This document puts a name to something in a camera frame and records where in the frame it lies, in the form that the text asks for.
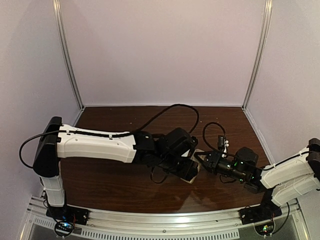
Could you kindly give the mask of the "white remote control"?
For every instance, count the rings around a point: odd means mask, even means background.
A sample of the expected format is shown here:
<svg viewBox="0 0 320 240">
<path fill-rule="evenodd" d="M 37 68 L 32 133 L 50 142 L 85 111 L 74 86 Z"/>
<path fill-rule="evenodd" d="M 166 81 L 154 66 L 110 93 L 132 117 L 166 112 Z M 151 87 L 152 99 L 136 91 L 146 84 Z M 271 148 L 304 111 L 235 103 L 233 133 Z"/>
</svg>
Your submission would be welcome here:
<svg viewBox="0 0 320 240">
<path fill-rule="evenodd" d="M 193 153 L 191 153 L 191 150 L 188 150 L 188 151 L 186 151 L 184 154 L 181 155 L 182 157 L 188 157 L 188 158 L 191 159 L 194 163 L 196 163 L 195 166 L 196 166 L 196 168 L 197 168 L 196 175 L 195 175 L 193 178 L 191 178 L 190 180 L 181 178 L 182 181 L 184 181 L 184 182 L 186 182 L 186 183 L 188 183 L 188 184 L 192 184 L 192 183 L 195 181 L 196 177 L 198 176 L 198 174 L 199 174 L 199 172 L 200 172 L 200 170 L 201 170 L 201 168 L 202 168 L 201 162 L 195 157 L 195 155 L 196 155 L 196 153 L 202 153 L 202 152 L 204 152 L 204 150 L 199 149 L 199 148 L 196 148 Z"/>
</svg>

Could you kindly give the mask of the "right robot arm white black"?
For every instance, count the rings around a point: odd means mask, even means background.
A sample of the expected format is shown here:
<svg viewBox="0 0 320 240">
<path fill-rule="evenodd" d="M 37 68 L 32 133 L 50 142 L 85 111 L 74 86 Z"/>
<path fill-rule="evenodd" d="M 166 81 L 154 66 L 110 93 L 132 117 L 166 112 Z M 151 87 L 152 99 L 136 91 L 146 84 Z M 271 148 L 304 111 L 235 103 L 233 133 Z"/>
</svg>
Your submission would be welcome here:
<svg viewBox="0 0 320 240">
<path fill-rule="evenodd" d="M 240 148 L 232 160 L 229 153 L 214 149 L 194 157 L 210 173 L 243 183 L 250 192 L 264 192 L 262 204 L 281 207 L 299 196 L 320 189 L 320 140 L 312 138 L 307 147 L 276 164 L 258 167 L 258 154 Z"/>
</svg>

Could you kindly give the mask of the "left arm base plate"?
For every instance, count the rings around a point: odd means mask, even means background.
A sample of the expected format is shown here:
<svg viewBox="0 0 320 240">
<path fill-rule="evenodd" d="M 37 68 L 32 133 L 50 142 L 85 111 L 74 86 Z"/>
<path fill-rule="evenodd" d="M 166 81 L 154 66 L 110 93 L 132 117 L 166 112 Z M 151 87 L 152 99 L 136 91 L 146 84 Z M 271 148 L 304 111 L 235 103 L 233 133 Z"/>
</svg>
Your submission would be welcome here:
<svg viewBox="0 0 320 240">
<path fill-rule="evenodd" d="M 68 221 L 70 223 L 85 226 L 89 218 L 89 210 L 68 205 L 63 207 L 49 206 L 46 211 L 46 216 L 51 217 L 54 220 Z"/>
</svg>

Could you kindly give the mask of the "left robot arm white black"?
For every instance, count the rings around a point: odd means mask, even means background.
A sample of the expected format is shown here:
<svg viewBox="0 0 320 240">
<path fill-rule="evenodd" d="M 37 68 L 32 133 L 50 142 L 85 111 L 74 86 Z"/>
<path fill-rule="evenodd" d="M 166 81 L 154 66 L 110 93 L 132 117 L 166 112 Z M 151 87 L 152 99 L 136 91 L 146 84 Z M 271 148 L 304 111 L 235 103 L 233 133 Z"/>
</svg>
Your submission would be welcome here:
<svg viewBox="0 0 320 240">
<path fill-rule="evenodd" d="M 168 134 L 151 134 L 144 130 L 106 132 L 74 127 L 54 116 L 43 133 L 25 140 L 19 149 L 37 139 L 38 145 L 30 166 L 40 178 L 49 207 L 63 208 L 66 193 L 60 174 L 60 160 L 90 158 L 118 161 L 125 164 L 159 167 L 187 183 L 200 171 L 192 159 L 198 144 L 196 137 L 178 127 Z"/>
</svg>

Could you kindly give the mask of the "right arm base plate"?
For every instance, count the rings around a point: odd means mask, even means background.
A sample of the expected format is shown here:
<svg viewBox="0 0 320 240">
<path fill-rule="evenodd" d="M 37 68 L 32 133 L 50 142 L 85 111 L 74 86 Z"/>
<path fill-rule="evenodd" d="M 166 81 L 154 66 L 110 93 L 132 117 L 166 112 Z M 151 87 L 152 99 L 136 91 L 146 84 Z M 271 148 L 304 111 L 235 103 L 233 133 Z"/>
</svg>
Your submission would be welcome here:
<svg viewBox="0 0 320 240">
<path fill-rule="evenodd" d="M 270 206 L 246 206 L 240 209 L 239 216 L 243 225 L 253 224 L 261 221 L 272 220 L 282 215 L 279 207 L 272 208 Z"/>
</svg>

